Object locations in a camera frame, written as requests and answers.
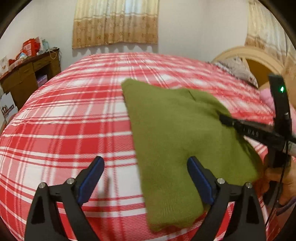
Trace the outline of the green orange cream striped sweater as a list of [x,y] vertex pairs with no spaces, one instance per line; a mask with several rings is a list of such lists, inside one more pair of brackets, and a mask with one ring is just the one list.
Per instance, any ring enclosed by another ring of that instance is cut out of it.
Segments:
[[121,87],[153,232],[189,227],[209,209],[188,173],[189,157],[230,184],[259,179],[261,158],[236,130],[221,123],[219,115],[229,111],[213,95],[132,79]]

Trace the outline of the pink padded garment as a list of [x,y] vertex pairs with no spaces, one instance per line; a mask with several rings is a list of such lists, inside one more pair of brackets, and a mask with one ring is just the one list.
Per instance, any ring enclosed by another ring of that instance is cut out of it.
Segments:
[[274,99],[270,88],[260,90],[259,97],[272,111],[275,111]]

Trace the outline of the beige wooden headboard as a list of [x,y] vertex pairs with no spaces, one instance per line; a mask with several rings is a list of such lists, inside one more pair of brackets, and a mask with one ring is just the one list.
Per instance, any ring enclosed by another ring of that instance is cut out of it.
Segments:
[[283,64],[262,49],[252,46],[238,46],[228,49],[216,56],[211,63],[239,57],[246,68],[256,77],[259,89],[269,86],[268,75],[280,75],[283,71]]

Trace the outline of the grey floral pillow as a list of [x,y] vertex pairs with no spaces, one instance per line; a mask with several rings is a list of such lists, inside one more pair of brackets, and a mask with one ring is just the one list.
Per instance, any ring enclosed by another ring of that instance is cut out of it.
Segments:
[[258,82],[251,71],[244,65],[239,57],[228,58],[225,60],[215,61],[217,67],[226,71],[235,78],[246,81],[248,84],[258,88]]

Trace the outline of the beige curtain on right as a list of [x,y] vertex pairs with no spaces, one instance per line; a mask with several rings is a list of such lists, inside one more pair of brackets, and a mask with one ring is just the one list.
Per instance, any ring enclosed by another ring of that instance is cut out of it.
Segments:
[[259,1],[248,2],[246,46],[262,49],[283,65],[283,76],[295,79],[295,47],[274,15]]

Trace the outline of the red white plaid bedsheet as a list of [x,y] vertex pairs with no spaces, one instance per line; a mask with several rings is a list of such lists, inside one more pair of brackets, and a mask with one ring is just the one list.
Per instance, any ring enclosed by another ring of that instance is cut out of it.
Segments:
[[259,92],[217,66],[152,53],[86,56],[36,90],[1,134],[1,218],[23,240],[37,186],[75,177],[96,156],[104,174],[83,210],[102,240],[190,240],[199,223],[152,233],[121,83],[208,91],[241,119],[270,123]]

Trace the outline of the white paper bag with logo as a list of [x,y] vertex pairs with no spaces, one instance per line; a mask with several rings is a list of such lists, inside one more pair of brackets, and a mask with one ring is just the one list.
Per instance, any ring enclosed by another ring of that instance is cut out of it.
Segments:
[[9,123],[18,113],[18,108],[10,92],[1,97],[1,112],[6,120],[6,123]]

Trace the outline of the brown wooden desk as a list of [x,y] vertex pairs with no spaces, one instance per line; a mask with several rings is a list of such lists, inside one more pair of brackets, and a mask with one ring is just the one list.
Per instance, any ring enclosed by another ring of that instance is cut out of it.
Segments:
[[46,75],[50,80],[60,72],[60,49],[53,48],[36,57],[25,59],[23,63],[1,77],[1,87],[5,94],[11,93],[17,108],[21,109],[38,89],[38,77]]

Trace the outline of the white card box on desk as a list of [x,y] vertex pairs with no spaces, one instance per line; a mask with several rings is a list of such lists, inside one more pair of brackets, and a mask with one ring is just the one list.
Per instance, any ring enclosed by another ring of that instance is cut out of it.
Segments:
[[0,66],[1,66],[1,69],[0,69],[1,76],[5,75],[7,72],[9,72],[9,61],[6,56],[4,56],[0,60]]

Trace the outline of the red gift boxes on desk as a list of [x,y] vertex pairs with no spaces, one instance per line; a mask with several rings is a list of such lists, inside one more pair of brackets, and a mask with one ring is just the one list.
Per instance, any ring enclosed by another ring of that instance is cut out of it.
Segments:
[[16,61],[24,60],[27,57],[36,57],[37,53],[41,49],[41,44],[39,37],[29,39],[23,43],[22,49],[17,54],[15,59],[9,59],[9,65],[16,63]]

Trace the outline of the beige patterned window curtain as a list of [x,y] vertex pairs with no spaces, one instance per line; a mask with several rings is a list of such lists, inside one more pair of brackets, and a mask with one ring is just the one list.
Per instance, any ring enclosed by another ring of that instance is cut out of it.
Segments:
[[159,1],[78,1],[72,48],[158,44]]

